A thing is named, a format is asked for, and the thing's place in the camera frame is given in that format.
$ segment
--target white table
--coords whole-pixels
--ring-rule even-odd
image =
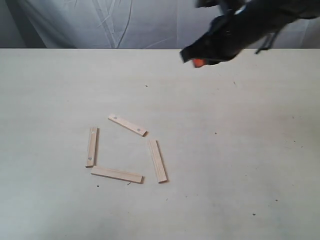
[[[319,62],[312,49],[201,69],[177,50],[1,49],[0,239],[318,240]],[[91,126],[98,165],[143,184],[90,174]]]

